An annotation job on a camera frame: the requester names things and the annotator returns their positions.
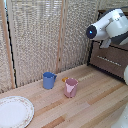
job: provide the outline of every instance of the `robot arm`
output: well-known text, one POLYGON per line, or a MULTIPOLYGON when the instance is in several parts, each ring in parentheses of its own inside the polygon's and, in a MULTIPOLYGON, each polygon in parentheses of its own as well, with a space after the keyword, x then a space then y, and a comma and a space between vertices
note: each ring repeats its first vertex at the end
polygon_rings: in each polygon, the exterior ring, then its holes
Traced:
POLYGON ((108 10, 87 28, 86 35, 91 40, 103 40, 103 48, 111 42, 124 45, 128 43, 128 19, 121 9, 108 10))

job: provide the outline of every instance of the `white plate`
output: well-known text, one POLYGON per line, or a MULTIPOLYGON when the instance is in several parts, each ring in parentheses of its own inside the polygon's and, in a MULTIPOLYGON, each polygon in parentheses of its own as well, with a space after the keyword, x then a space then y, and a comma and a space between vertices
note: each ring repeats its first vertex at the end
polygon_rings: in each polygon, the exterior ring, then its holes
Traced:
POLYGON ((20 96, 0 99, 0 128, 24 128, 32 120, 32 103, 20 96))

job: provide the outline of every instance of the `wooden countertop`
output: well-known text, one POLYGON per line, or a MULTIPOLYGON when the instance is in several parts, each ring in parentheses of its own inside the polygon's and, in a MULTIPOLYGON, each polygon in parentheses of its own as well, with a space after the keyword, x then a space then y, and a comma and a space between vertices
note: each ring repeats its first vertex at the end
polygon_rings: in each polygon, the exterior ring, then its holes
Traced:
POLYGON ((110 128, 128 102, 128 86, 86 65, 58 74, 51 90, 42 86, 40 80, 0 94, 33 103, 35 114, 27 128, 110 128), (79 80, 74 98, 63 93, 64 77, 79 80))

